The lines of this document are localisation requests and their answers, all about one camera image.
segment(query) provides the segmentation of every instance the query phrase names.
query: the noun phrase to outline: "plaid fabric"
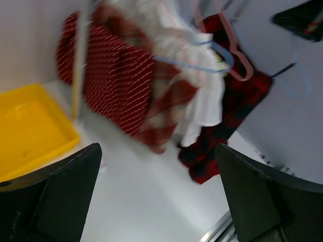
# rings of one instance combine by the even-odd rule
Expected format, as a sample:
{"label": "plaid fabric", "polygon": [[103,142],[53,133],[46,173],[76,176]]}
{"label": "plaid fabric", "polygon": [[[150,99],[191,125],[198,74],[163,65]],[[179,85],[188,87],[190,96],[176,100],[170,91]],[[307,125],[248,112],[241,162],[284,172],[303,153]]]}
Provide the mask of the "plaid fabric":
{"label": "plaid fabric", "polygon": [[[229,50],[229,39],[218,15],[206,18],[204,24],[206,31],[214,34],[213,40]],[[246,74],[237,57],[233,69],[241,76]],[[256,69],[249,81],[239,82],[231,75],[224,79],[226,89],[222,99],[222,122],[214,127],[203,127],[197,142],[187,148],[181,147],[179,153],[180,161],[189,168],[190,176],[199,184],[219,174],[216,145],[227,143],[244,119],[267,96],[273,82]]]}
{"label": "plaid fabric", "polygon": [[[162,153],[197,88],[170,64],[152,59],[153,44],[112,6],[93,15],[83,94],[88,106]],[[60,78],[72,83],[77,14],[64,25],[57,51]]]}

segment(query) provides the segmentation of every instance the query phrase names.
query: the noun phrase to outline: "yellow tray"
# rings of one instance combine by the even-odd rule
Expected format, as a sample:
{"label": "yellow tray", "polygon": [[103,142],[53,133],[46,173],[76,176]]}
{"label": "yellow tray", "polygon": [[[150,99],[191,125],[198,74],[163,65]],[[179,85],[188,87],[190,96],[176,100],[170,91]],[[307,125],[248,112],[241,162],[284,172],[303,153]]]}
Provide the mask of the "yellow tray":
{"label": "yellow tray", "polygon": [[78,142],[72,124],[41,85],[0,94],[0,182],[46,165]]}

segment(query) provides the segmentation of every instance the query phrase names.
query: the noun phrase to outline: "clothing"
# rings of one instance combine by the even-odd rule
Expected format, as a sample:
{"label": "clothing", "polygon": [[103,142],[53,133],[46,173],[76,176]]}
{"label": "clothing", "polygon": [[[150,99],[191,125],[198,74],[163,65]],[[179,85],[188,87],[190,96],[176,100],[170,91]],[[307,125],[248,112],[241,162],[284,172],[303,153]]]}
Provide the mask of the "clothing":
{"label": "clothing", "polygon": [[[57,51],[60,78],[72,83],[77,14]],[[112,6],[100,5],[89,31],[83,94],[87,105],[125,133],[162,153],[197,87],[171,64],[153,60],[153,43]]]}
{"label": "clothing", "polygon": [[[197,46],[192,43],[192,38],[205,42],[211,40],[212,35],[200,33],[186,25],[177,14],[174,0],[115,0],[114,4],[154,41],[153,53],[157,56],[209,69],[223,68],[208,45]],[[196,142],[203,126],[214,126],[221,122],[224,81],[221,73],[207,73],[181,66],[178,68],[182,78],[199,87],[175,130],[175,133],[183,136],[181,144],[187,147]]]}
{"label": "clothing", "polygon": [[[218,15],[206,18],[204,24],[206,31],[213,33],[213,40],[229,49],[230,43]],[[233,69],[245,75],[243,65],[234,57]],[[237,81],[230,74],[224,80],[226,88],[222,99],[222,122],[213,127],[203,127],[197,142],[187,148],[181,147],[179,153],[180,161],[189,168],[190,176],[199,184],[219,174],[216,145],[227,143],[244,119],[267,96],[273,83],[272,78],[256,69],[249,81]]]}

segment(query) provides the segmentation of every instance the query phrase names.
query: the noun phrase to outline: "white garment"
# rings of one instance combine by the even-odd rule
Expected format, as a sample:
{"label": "white garment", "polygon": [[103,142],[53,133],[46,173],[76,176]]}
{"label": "white garment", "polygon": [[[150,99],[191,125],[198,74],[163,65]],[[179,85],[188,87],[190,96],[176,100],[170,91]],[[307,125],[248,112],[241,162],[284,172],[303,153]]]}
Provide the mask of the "white garment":
{"label": "white garment", "polygon": [[[219,59],[209,46],[192,44],[212,39],[211,34],[190,28],[177,14],[174,0],[114,0],[132,21],[154,41],[154,54],[173,61],[220,70]],[[185,117],[175,132],[182,134],[181,145],[196,142],[202,127],[215,126],[222,120],[224,81],[221,73],[206,73],[177,66],[183,78],[199,87],[194,99],[186,107]]]}

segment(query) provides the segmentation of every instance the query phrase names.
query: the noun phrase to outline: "red and black plaid shirt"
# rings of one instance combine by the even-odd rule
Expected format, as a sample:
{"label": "red and black plaid shirt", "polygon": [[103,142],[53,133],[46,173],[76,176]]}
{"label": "red and black plaid shirt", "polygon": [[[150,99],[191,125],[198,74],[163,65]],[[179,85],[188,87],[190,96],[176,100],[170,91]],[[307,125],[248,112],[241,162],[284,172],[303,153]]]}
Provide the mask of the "red and black plaid shirt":
{"label": "red and black plaid shirt", "polygon": [[[207,33],[213,33],[213,40],[229,50],[230,42],[218,15],[204,20]],[[241,76],[246,71],[240,60],[234,56],[233,69]],[[192,179],[202,184],[219,174],[216,160],[216,145],[226,144],[229,137],[241,125],[250,112],[267,96],[273,80],[254,69],[249,81],[240,82],[230,74],[225,78],[226,89],[222,99],[223,120],[214,127],[203,127],[195,144],[181,148],[179,159],[189,168]]]}

